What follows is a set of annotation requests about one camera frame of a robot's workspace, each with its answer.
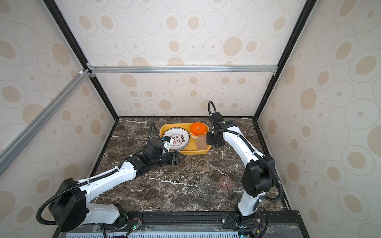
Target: dark brown marble surface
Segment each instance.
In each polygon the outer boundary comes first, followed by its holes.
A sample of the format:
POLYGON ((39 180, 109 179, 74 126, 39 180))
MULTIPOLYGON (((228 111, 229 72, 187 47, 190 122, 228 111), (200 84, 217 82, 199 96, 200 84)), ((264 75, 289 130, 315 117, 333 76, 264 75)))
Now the dark brown marble surface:
MULTIPOLYGON (((251 119, 233 120, 253 146, 263 151, 251 119)), ((97 174, 115 167, 123 157, 142 148, 152 121, 158 131, 167 123, 199 121, 210 125, 207 118, 121 118, 97 174)), ((223 147, 212 147, 205 155, 187 155, 179 165, 152 168, 137 179, 101 194, 93 202, 120 203, 126 211, 233 211, 244 191, 241 183, 244 169, 239 156, 226 143, 223 147), (218 188, 218 180, 223 175, 233 181, 227 192, 218 188)), ((272 188, 268 195, 276 194, 277 189, 272 188)), ((281 202, 263 200, 261 205, 272 211, 282 210, 281 202)))

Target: yellow tray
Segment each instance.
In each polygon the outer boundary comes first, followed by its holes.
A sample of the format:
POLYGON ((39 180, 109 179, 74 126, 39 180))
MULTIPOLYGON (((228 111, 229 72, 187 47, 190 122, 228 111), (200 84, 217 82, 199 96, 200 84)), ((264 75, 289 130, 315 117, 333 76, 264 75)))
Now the yellow tray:
MULTIPOLYGON (((164 135, 164 133, 171 129, 171 128, 175 128, 175 127, 180 127, 180 128, 183 128, 185 130, 188 131, 189 133, 189 144, 187 145, 187 147, 185 147, 184 150, 181 150, 179 151, 180 153, 182 153, 183 155, 204 155, 206 154, 209 149, 210 149, 210 145, 208 145, 208 148, 206 150, 197 150, 196 149, 196 140, 193 139, 193 137, 191 136, 191 133, 190 133, 190 129, 191 129, 191 125, 193 123, 173 123, 173 124, 165 124, 163 125, 161 128, 160 128, 160 137, 162 137, 164 135)), ((206 127, 207 127, 207 132, 209 131, 209 127, 207 124, 203 123, 206 127)))

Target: plate with red chinese characters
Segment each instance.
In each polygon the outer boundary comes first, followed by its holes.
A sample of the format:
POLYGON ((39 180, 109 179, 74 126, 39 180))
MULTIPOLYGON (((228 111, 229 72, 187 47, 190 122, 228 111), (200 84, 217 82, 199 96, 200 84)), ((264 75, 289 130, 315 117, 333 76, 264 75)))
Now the plate with red chinese characters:
POLYGON ((180 151, 185 149, 189 144, 189 133, 183 128, 175 127, 167 130, 163 137, 169 136, 173 139, 173 143, 169 148, 170 151, 180 151))

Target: black frame post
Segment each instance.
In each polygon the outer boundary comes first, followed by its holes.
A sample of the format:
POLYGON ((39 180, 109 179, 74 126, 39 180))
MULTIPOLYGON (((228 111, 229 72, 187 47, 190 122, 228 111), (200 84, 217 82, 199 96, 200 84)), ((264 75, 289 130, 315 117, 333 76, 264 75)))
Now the black frame post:
POLYGON ((298 18, 298 21, 296 22, 295 28, 291 33, 291 37, 289 38, 289 40, 287 42, 286 48, 283 51, 282 56, 280 57, 280 60, 278 63, 278 70, 277 70, 276 74, 274 76, 272 76, 272 78, 269 82, 269 85, 267 86, 266 91, 265 91, 265 93, 261 99, 261 102, 259 103, 259 107, 254 114, 254 120, 255 121, 257 121, 259 116, 261 115, 261 113, 262 113, 262 111, 266 105, 266 102, 269 99, 271 92, 274 89, 274 86, 277 83, 278 78, 279 78, 280 74, 282 73, 283 68, 286 65, 287 60, 288 60, 298 38, 299 38, 299 36, 303 30, 303 27, 306 24, 307 19, 310 15, 312 9, 315 6, 315 3, 316 3, 316 0, 307 0, 306 1, 305 5, 303 7, 303 10, 300 13, 300 16, 298 18))
MULTIPOLYGON (((66 23, 63 15, 61 14, 56 2, 54 0, 44 0, 44 2, 46 4, 47 8, 49 9, 51 15, 53 16, 54 20, 56 21, 56 23, 57 23, 59 29, 61 30, 62 34, 66 38, 70 47, 72 48, 73 52, 77 56, 82 67, 84 69, 87 69, 88 66, 86 64, 88 61, 87 61, 83 51, 81 50, 77 40, 75 39, 73 33, 71 32, 68 24, 66 23)), ((104 104, 106 105, 107 109, 109 110, 111 116, 114 118, 114 120, 117 120, 118 114, 116 113, 114 107, 112 106, 109 98, 107 97, 106 93, 104 92, 104 90, 103 90, 101 84, 99 83, 98 79, 96 78, 96 76, 94 75, 94 77, 90 77, 90 80, 93 83, 98 94, 102 98, 102 100, 103 100, 104 104)))

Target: wallpaper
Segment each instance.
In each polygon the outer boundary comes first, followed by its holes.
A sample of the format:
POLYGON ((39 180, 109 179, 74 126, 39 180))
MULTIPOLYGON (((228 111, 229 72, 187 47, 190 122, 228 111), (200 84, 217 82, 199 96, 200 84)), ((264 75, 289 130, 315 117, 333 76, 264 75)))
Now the wallpaper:
POLYGON ((96 66, 277 64, 305 0, 56 0, 96 66))
POLYGON ((100 73, 119 116, 253 116, 272 72, 100 73))
POLYGON ((380 1, 319 1, 259 120, 311 238, 381 234, 380 23, 380 1))
POLYGON ((0 0, 0 153, 82 67, 37 0, 0 0))
MULTIPOLYGON (((51 238, 57 226, 38 223, 37 209, 61 182, 87 178, 114 123, 85 80, 0 175, 0 237, 51 238)), ((53 220, 46 209, 42 216, 53 220)))

